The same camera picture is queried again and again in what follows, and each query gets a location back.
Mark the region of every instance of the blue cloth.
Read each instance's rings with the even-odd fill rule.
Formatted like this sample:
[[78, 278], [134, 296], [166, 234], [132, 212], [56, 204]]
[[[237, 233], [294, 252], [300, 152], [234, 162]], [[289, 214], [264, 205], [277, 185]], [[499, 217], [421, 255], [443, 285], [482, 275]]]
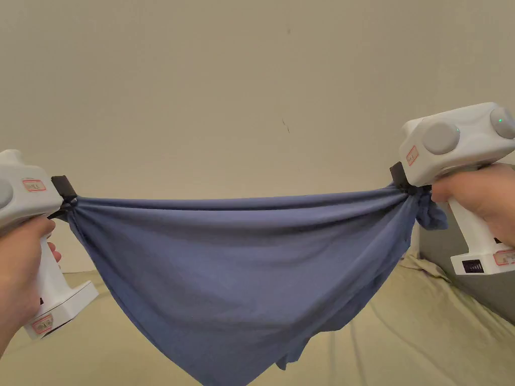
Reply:
[[344, 327], [410, 242], [446, 227], [420, 189], [237, 200], [79, 197], [68, 222], [136, 327], [200, 383], [285, 369]]

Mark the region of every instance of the human hand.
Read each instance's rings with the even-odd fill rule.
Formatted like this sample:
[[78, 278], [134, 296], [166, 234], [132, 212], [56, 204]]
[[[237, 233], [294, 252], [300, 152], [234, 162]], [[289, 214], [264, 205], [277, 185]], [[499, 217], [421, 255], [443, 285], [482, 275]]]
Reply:
[[515, 171], [508, 165], [453, 174], [433, 184], [433, 201], [453, 197], [483, 218], [492, 234], [515, 247]]
[[[38, 312], [40, 240], [55, 226], [53, 221], [38, 217], [0, 238], [0, 356], [16, 331]], [[56, 246], [48, 245], [59, 261]]]

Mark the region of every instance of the gray circular knob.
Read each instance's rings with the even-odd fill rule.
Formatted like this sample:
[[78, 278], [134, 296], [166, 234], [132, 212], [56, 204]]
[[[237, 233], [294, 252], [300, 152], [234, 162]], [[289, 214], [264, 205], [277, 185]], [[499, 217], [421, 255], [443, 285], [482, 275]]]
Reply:
[[427, 122], [422, 143], [433, 154], [446, 154], [456, 149], [459, 142], [459, 129], [455, 124], [435, 121]]
[[12, 200], [12, 186], [6, 181], [0, 179], [0, 209], [7, 206], [9, 202]]
[[515, 121], [504, 107], [498, 107], [490, 113], [490, 122], [494, 130], [503, 138], [515, 138]]

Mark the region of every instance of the beige bedsheet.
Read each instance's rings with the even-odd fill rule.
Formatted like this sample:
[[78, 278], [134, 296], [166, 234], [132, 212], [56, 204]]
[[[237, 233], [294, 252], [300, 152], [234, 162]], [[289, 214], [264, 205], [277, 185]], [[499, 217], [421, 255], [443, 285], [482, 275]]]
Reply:
[[[76, 320], [30, 342], [20, 331], [0, 361], [9, 386], [197, 385], [129, 322], [96, 272], [100, 297]], [[252, 386], [475, 386], [515, 384], [515, 327], [408, 254], [343, 330], [319, 334], [286, 372]]]

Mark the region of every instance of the sticker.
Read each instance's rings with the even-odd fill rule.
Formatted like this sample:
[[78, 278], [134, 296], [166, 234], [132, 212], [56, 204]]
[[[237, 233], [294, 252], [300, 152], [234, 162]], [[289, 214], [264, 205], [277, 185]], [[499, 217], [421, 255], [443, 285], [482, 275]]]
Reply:
[[515, 250], [509, 249], [506, 251], [498, 251], [493, 254], [495, 263], [498, 266], [507, 266], [509, 264], [515, 264]]
[[44, 334], [52, 329], [54, 325], [54, 317], [52, 314], [42, 317], [41, 319], [36, 320], [32, 324], [32, 329], [38, 335]]
[[23, 185], [28, 191], [44, 191], [45, 184], [41, 180], [23, 180]]
[[415, 162], [415, 160], [417, 159], [418, 157], [418, 150], [417, 150], [417, 147], [416, 146], [413, 146], [411, 148], [411, 150], [409, 151], [408, 155], [406, 156], [406, 161], [408, 162], [408, 166], [411, 166], [413, 165], [413, 162]]

